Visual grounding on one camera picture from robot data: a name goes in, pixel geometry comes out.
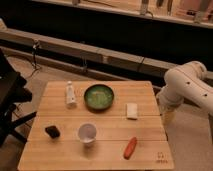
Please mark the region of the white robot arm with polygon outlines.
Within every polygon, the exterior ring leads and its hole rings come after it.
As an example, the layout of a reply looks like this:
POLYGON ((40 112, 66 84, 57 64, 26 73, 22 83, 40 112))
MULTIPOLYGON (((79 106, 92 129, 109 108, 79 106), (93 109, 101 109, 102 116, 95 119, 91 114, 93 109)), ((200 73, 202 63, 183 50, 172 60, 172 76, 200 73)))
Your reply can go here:
POLYGON ((205 110, 208 113, 213 143, 213 87, 204 82, 206 75, 207 69, 199 61, 173 67, 165 73, 165 86, 157 93, 156 98, 165 123, 171 121, 170 113, 185 99, 205 110))

